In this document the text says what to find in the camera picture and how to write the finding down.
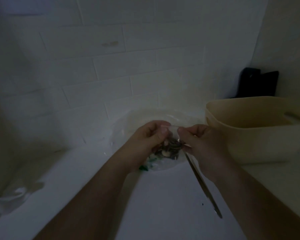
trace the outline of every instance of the black object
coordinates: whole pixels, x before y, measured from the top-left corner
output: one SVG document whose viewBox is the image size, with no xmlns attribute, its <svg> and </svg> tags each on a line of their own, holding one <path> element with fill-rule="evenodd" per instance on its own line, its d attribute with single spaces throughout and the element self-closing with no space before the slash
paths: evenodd
<svg viewBox="0 0 300 240">
<path fill-rule="evenodd" d="M 275 96 L 279 72 L 261 74 L 260 69 L 244 68 L 235 98 Z"/>
</svg>

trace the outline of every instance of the hand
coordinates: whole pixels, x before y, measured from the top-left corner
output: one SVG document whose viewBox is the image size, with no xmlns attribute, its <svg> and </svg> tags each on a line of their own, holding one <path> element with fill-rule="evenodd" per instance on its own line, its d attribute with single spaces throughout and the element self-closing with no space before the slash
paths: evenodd
<svg viewBox="0 0 300 240">
<path fill-rule="evenodd" d="M 113 155 L 127 167 L 128 171 L 138 169 L 153 149 L 169 136 L 169 130 L 165 126 L 171 125 L 167 121 L 154 120 L 141 126 L 129 138 L 129 140 Z"/>
<path fill-rule="evenodd" d="M 180 127 L 178 134 L 181 140 L 191 146 L 184 146 L 183 150 L 198 160 L 201 172 L 209 180 L 215 182 L 225 170 L 236 166 L 220 131 L 197 124 L 188 128 Z"/>
</svg>

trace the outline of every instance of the wall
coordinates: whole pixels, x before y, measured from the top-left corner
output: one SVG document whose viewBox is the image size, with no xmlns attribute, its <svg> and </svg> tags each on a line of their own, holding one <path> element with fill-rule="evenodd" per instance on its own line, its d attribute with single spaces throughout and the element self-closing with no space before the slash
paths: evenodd
<svg viewBox="0 0 300 240">
<path fill-rule="evenodd" d="M 0 17 L 6 147 L 22 162 L 102 140 L 130 109 L 233 96 L 267 1 L 52 0 Z"/>
<path fill-rule="evenodd" d="M 300 104 L 300 0 L 269 0 L 251 65 L 279 70 L 277 96 Z"/>
</svg>

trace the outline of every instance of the person's right hand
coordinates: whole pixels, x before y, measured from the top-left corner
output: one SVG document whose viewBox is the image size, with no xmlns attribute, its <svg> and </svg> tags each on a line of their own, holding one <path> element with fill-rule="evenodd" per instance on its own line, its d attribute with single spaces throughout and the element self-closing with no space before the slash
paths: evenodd
<svg viewBox="0 0 300 240">
<path fill-rule="evenodd" d="M 236 166 L 220 131 L 208 125 L 196 124 L 188 128 L 180 127 L 178 134 L 182 141 L 191 146 L 184 146 L 183 150 L 198 160 L 201 172 L 212 182 Z"/>
</svg>

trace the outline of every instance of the person's left hand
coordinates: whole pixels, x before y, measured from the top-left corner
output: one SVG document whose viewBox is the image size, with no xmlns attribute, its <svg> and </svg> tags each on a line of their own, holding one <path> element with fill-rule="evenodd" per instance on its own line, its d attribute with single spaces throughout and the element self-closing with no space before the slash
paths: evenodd
<svg viewBox="0 0 300 240">
<path fill-rule="evenodd" d="M 154 120 L 141 126 L 129 140 L 113 155 L 118 163 L 123 163 L 131 172 L 144 163 L 152 153 L 152 149 L 164 142 L 169 135 L 165 126 L 171 125 L 167 121 Z"/>
</svg>

